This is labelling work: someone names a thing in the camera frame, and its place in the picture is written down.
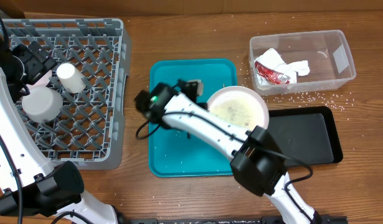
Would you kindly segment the white paper napkin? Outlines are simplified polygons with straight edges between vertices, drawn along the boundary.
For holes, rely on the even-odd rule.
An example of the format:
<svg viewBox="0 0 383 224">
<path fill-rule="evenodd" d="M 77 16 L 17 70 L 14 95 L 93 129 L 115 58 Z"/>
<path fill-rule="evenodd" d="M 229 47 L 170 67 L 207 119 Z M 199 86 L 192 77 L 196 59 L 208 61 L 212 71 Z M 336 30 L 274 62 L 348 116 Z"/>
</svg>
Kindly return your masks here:
<svg viewBox="0 0 383 224">
<path fill-rule="evenodd" d="M 253 60 L 254 67 L 255 67 L 255 61 L 258 61 L 264 66 L 288 76 L 290 78 L 289 84 L 297 83 L 298 77 L 307 76 L 310 73 L 310 67 L 308 65 L 307 60 L 286 63 L 282 59 L 281 55 L 273 48 L 268 49 L 261 56 L 255 58 Z M 258 72 L 257 72 L 257 80 L 258 80 L 258 84 L 261 86 L 273 85 L 270 82 L 268 82 L 265 78 L 260 76 Z"/>
</svg>

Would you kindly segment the white round plate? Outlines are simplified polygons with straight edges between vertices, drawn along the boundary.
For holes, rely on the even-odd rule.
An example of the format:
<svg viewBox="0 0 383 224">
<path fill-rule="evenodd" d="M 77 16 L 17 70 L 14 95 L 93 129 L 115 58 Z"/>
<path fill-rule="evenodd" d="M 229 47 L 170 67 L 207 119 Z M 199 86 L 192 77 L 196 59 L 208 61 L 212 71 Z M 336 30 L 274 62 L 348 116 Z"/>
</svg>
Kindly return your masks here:
<svg viewBox="0 0 383 224">
<path fill-rule="evenodd" d="M 253 130 L 268 128 L 269 112 L 263 98 L 244 86 L 228 86 L 215 92 L 207 101 L 207 109 L 220 119 Z"/>
</svg>

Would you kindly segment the teal plastic tray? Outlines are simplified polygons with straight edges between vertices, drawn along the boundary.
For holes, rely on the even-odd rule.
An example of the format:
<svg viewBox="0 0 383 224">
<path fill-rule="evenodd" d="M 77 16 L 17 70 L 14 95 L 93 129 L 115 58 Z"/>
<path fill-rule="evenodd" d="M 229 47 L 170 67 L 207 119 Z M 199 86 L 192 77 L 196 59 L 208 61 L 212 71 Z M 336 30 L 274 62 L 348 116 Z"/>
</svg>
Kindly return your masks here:
<svg viewBox="0 0 383 224">
<path fill-rule="evenodd" d="M 181 79 L 200 80 L 205 103 L 218 90 L 237 84 L 235 65 L 228 59 L 160 61 L 151 67 L 149 89 L 159 82 L 175 85 Z M 200 177 L 231 175 L 230 162 L 214 148 L 183 131 L 159 128 L 148 138 L 148 162 L 158 177 Z"/>
</svg>

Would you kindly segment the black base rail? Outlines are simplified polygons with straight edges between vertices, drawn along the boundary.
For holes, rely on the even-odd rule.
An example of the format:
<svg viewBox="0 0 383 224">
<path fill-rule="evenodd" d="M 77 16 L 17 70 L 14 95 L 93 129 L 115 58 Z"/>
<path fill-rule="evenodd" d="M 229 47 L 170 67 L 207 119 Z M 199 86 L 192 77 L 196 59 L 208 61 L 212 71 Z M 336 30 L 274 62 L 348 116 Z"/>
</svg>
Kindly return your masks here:
<svg viewBox="0 0 383 224">
<path fill-rule="evenodd" d="M 120 223 L 125 224 L 285 224 L 281 216 L 264 216 L 247 219 L 183 219 L 157 220 L 155 218 L 130 219 Z"/>
</svg>

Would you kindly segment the red snack wrapper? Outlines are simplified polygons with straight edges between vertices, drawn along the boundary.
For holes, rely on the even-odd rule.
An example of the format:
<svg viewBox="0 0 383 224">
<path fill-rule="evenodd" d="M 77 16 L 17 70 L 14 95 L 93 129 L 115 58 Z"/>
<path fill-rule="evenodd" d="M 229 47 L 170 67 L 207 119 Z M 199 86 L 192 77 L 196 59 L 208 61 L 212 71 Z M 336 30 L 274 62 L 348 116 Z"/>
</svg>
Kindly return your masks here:
<svg viewBox="0 0 383 224">
<path fill-rule="evenodd" d="M 255 68 L 260 76 L 274 85 L 289 84 L 290 78 L 283 73 L 272 70 L 258 61 L 255 61 Z"/>
</svg>

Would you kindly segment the cream plastic cup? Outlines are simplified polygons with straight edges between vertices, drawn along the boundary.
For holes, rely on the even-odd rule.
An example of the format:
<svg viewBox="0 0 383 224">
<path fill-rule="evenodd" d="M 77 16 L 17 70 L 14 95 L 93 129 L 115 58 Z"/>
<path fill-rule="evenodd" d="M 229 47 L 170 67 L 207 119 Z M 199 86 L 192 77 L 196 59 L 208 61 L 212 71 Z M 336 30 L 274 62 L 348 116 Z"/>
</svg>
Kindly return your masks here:
<svg viewBox="0 0 383 224">
<path fill-rule="evenodd" d="M 56 74 L 65 88 L 70 93 L 79 93 L 85 89 L 83 74 L 71 63 L 63 63 L 58 66 Z"/>
</svg>

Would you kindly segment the pink plastic bowl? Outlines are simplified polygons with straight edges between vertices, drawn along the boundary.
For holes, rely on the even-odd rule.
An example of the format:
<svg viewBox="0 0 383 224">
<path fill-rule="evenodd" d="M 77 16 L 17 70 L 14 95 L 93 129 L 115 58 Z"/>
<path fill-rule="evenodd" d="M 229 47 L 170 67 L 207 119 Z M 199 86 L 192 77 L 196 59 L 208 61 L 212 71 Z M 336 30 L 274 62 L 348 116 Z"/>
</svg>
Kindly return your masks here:
<svg viewBox="0 0 383 224">
<path fill-rule="evenodd" d="M 46 86 L 49 84 L 50 80 L 49 78 L 52 76 L 52 70 L 49 70 L 43 77 L 41 77 L 35 84 L 30 85 L 27 84 L 27 87 L 29 89 L 32 89 L 36 86 Z"/>
</svg>

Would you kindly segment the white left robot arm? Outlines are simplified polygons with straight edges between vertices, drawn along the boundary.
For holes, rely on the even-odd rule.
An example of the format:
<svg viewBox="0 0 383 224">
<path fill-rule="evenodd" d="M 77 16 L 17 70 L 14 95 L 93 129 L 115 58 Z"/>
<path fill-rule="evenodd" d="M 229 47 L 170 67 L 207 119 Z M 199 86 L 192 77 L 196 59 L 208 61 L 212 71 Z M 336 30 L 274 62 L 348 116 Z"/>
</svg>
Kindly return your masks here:
<svg viewBox="0 0 383 224">
<path fill-rule="evenodd" d="M 5 30 L 0 36 L 0 215 L 41 214 L 74 223 L 126 223 L 115 207 L 97 200 L 84 189 L 75 164 L 54 166 L 37 148 L 15 102 L 31 94 L 56 61 L 37 42 L 9 48 Z"/>
</svg>

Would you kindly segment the grey dishwasher rack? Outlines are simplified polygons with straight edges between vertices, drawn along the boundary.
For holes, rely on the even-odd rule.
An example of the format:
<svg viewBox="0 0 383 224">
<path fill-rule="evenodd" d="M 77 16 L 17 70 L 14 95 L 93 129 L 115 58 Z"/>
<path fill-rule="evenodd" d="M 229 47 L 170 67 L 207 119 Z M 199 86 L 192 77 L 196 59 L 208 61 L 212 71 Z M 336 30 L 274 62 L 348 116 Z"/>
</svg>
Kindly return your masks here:
<svg viewBox="0 0 383 224">
<path fill-rule="evenodd" d="M 68 92 L 56 75 L 47 86 L 63 105 L 47 123 L 31 120 L 15 106 L 31 138 L 54 164 L 73 162 L 79 169 L 108 170 L 121 162 L 125 117 L 123 100 L 130 70 L 131 39 L 120 19 L 6 19 L 0 34 L 11 47 L 38 43 L 58 64 L 82 72 L 85 88 Z"/>
</svg>

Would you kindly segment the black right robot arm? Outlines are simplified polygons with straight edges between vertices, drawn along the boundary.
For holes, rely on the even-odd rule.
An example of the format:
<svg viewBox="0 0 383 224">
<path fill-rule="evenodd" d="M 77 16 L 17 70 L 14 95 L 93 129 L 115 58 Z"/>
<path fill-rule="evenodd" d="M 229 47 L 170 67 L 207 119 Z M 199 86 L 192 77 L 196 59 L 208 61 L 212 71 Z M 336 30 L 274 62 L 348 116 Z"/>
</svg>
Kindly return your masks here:
<svg viewBox="0 0 383 224">
<path fill-rule="evenodd" d="M 185 131 L 218 150 L 230 161 L 234 179 L 251 193 L 268 197 L 284 223 L 321 223 L 320 214 L 294 188 L 285 167 L 288 156 L 267 129 L 256 126 L 249 131 L 210 114 L 196 101 L 199 85 L 160 82 L 152 91 L 138 93 L 136 109 L 147 123 Z"/>
</svg>

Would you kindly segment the clear plastic bin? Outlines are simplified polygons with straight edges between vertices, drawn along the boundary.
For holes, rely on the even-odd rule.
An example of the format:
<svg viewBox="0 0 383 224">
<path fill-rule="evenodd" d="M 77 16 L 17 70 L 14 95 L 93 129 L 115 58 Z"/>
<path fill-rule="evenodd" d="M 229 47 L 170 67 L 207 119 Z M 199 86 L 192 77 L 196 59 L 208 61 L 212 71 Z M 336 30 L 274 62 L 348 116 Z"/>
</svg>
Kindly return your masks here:
<svg viewBox="0 0 383 224">
<path fill-rule="evenodd" d="M 276 50 L 287 64 L 306 60 L 309 74 L 298 77 L 292 84 L 259 84 L 254 60 L 269 49 Z M 335 90 L 356 77 L 348 42 L 340 30 L 255 36 L 250 39 L 249 50 L 254 89 L 263 96 Z"/>
</svg>

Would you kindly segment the black tray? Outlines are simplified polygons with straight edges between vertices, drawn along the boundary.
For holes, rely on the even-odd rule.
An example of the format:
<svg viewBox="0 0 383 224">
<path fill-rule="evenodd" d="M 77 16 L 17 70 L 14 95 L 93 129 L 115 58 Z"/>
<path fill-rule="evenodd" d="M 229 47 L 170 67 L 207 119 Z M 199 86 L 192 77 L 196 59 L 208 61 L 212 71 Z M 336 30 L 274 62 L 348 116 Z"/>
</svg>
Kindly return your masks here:
<svg viewBox="0 0 383 224">
<path fill-rule="evenodd" d="M 284 155 L 309 165 L 343 160 L 336 123 L 325 106 L 269 111 L 268 132 Z"/>
</svg>

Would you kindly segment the grey small bowl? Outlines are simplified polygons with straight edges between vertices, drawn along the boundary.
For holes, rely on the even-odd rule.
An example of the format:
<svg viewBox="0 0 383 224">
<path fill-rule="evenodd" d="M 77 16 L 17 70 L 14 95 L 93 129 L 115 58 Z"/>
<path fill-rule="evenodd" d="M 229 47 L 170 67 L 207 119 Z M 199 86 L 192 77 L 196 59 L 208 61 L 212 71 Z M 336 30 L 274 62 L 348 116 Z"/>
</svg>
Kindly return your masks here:
<svg viewBox="0 0 383 224">
<path fill-rule="evenodd" d="M 55 90 L 37 86 L 30 90 L 29 95 L 22 98 L 21 105 L 28 118 L 37 123 L 45 123 L 59 115 L 63 98 Z"/>
</svg>

